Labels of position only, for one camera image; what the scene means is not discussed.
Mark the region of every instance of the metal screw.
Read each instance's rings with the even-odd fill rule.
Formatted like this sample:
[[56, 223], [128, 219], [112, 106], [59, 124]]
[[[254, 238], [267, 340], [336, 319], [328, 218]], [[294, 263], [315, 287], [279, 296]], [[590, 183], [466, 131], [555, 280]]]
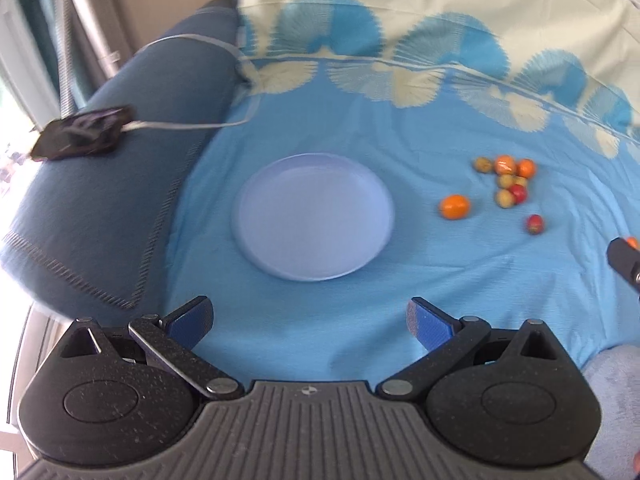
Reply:
[[238, 383], [231, 378], [219, 377], [207, 383], [207, 390], [212, 394], [226, 395], [232, 394], [238, 389], [238, 386]]
[[387, 395], [393, 395], [395, 397], [408, 395], [413, 389], [414, 386], [409, 381], [400, 379], [391, 379], [382, 384], [382, 391]]

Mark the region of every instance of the blue cushion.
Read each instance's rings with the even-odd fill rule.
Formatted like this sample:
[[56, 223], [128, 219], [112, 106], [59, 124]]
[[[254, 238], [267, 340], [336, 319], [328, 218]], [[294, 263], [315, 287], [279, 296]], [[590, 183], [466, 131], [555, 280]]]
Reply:
[[[237, 11], [213, 5], [167, 35], [235, 43]], [[219, 123], [237, 82], [226, 50], [169, 40], [137, 54], [88, 108], [130, 104], [139, 120]], [[136, 130], [110, 155], [46, 162], [0, 244], [0, 264], [37, 301], [69, 317], [119, 324], [157, 312], [175, 202], [213, 133]]]

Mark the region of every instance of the white cable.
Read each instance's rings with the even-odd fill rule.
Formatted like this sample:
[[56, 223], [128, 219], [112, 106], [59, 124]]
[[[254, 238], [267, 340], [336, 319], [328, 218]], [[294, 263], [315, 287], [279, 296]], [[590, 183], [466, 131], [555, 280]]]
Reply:
[[167, 36], [165, 38], [160, 38], [159, 40], [152, 41], [148, 45], [142, 47], [139, 52], [142, 52], [146, 48], [152, 46], [153, 44], [160, 43], [161, 41], [166, 40], [174, 40], [176, 38], [185, 38], [187, 40], [196, 40], [202, 41], [204, 43], [213, 44], [215, 46], [219, 46], [224, 48], [230, 54], [232, 54], [240, 63], [244, 69], [249, 69], [248, 72], [251, 73], [249, 76], [247, 73], [245, 75], [252, 81], [255, 85], [254, 91], [254, 99], [252, 99], [249, 107], [246, 111], [246, 115], [244, 119], [241, 121], [236, 121], [234, 123], [203, 123], [203, 124], [188, 124], [188, 123], [165, 123], [165, 122], [155, 122], [155, 121], [131, 121], [130, 123], [125, 124], [122, 127], [123, 132], [128, 132], [131, 130], [139, 130], [140, 128], [159, 128], [161, 130], [208, 130], [210, 128], [222, 128], [223, 126], [239, 126], [240, 124], [245, 124], [249, 122], [257, 112], [258, 106], [260, 105], [260, 98], [262, 97], [262, 82], [260, 81], [260, 74], [258, 73], [258, 69], [255, 65], [249, 60], [247, 56], [245, 56], [242, 51], [232, 45], [230, 43], [226, 43], [225, 41], [217, 40], [216, 38], [210, 38], [209, 36], [202, 36], [200, 34], [175, 34], [174, 36]]

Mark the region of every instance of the black device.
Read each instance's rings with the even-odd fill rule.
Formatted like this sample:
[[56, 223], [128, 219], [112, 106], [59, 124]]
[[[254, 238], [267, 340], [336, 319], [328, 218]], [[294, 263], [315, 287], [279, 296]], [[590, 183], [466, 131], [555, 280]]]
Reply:
[[188, 349], [212, 326], [203, 296], [126, 328], [78, 319], [18, 407], [40, 457], [20, 478], [598, 478], [582, 463], [598, 402], [544, 322], [496, 330], [412, 301], [451, 336], [375, 392], [362, 381], [245, 392]]
[[626, 240], [616, 238], [607, 248], [607, 261], [640, 294], [640, 252]]
[[102, 155], [116, 149], [122, 127], [134, 118], [131, 106], [90, 110], [51, 121], [31, 150], [33, 160]]

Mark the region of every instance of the blue gripper pad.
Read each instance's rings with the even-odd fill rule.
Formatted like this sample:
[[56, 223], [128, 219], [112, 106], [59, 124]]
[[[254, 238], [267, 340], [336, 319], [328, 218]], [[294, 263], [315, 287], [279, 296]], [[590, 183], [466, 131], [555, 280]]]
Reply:
[[460, 322], [422, 298], [413, 298], [406, 307], [406, 325], [428, 352], [451, 339]]
[[162, 319], [164, 332], [187, 350], [191, 350], [213, 327], [213, 305], [206, 296], [198, 296]]

